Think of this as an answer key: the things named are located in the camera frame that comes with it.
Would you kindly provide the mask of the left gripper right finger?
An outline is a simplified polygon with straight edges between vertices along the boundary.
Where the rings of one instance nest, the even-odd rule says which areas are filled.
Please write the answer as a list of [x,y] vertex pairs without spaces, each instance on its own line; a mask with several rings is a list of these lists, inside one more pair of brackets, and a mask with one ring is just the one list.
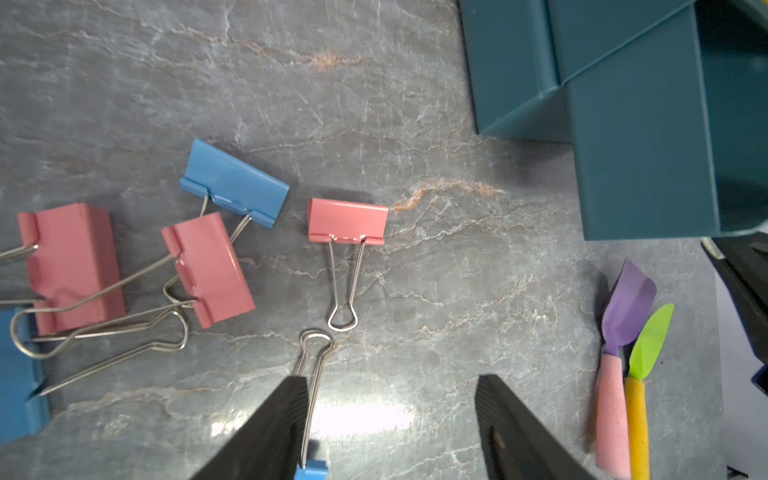
[[474,403],[490,479],[592,477],[499,376],[478,378]]

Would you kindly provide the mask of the pink binder clip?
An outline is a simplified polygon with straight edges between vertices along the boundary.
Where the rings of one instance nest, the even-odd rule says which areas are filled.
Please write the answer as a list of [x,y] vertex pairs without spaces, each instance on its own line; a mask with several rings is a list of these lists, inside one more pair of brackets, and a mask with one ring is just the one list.
[[[333,308],[326,320],[328,327],[335,332],[348,332],[359,323],[354,302],[360,276],[365,248],[369,245],[385,244],[386,223],[389,208],[381,205],[346,202],[313,198],[308,204],[308,239],[314,243],[326,244],[329,253],[332,278]],[[352,314],[352,321],[346,325],[335,325],[334,318],[342,308],[336,285],[334,247],[338,244],[358,246],[358,254],[346,304]]]
[[[176,343],[154,341],[150,348],[185,346],[189,321],[184,303],[146,313],[127,313],[122,287],[170,262],[165,257],[139,273],[120,277],[109,212],[74,203],[17,215],[22,245],[1,254],[2,260],[26,258],[29,283],[37,295],[10,320],[14,347],[34,360],[58,355],[76,341],[148,330],[175,317],[183,327]],[[148,315],[143,322],[138,319]]]
[[[253,296],[220,214],[206,214],[166,227],[161,231],[161,234],[168,249],[168,254],[165,257],[70,306],[28,307],[17,311],[10,320],[10,338],[16,349],[25,356],[42,361],[58,355],[75,340],[144,331],[152,328],[164,318],[173,316],[180,321],[183,327],[181,340],[178,342],[149,341],[86,368],[58,383],[40,387],[33,392],[35,397],[47,396],[65,386],[150,351],[169,353],[184,349],[190,335],[189,321],[184,313],[186,306],[192,307],[200,324],[205,328],[255,309]],[[57,341],[59,345],[48,352],[37,352],[29,349],[18,335],[17,329],[20,320],[25,315],[74,311],[170,262],[174,264],[177,276],[187,293],[183,300],[177,300],[143,312],[123,315],[105,322],[78,327],[63,337],[54,336],[52,339]]]

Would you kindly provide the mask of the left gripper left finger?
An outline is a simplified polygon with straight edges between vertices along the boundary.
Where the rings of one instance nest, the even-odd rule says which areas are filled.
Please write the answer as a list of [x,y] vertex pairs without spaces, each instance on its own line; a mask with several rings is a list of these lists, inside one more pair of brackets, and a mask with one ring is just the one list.
[[284,479],[295,476],[308,415],[307,379],[284,379],[194,477]]

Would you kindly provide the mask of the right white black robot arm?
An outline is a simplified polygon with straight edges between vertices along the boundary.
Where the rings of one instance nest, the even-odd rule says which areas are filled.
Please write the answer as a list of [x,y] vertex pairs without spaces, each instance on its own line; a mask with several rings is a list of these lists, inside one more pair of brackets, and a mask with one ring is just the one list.
[[755,357],[763,366],[752,383],[767,394],[767,234],[701,239],[724,282]]

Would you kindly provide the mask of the teal drawer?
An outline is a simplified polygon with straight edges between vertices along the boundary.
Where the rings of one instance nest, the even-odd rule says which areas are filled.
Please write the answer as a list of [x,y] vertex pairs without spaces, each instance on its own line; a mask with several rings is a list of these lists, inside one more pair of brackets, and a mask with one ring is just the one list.
[[568,84],[588,241],[767,225],[767,23],[696,1]]

